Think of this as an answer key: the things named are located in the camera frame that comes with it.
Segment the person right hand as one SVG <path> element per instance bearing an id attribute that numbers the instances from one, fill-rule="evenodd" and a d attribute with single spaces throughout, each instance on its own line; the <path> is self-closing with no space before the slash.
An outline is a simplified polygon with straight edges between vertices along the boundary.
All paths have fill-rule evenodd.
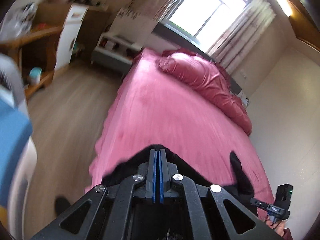
<path id="1" fill-rule="evenodd" d="M 270 220 L 270 217 L 267 216 L 265 218 L 265 224 L 271 228 L 274 232 L 276 232 L 280 237 L 283 237 L 285 232 L 284 232 L 284 229 L 285 229 L 285 221 L 284 220 L 279 220 L 275 223 L 273 223 L 271 220 Z"/>

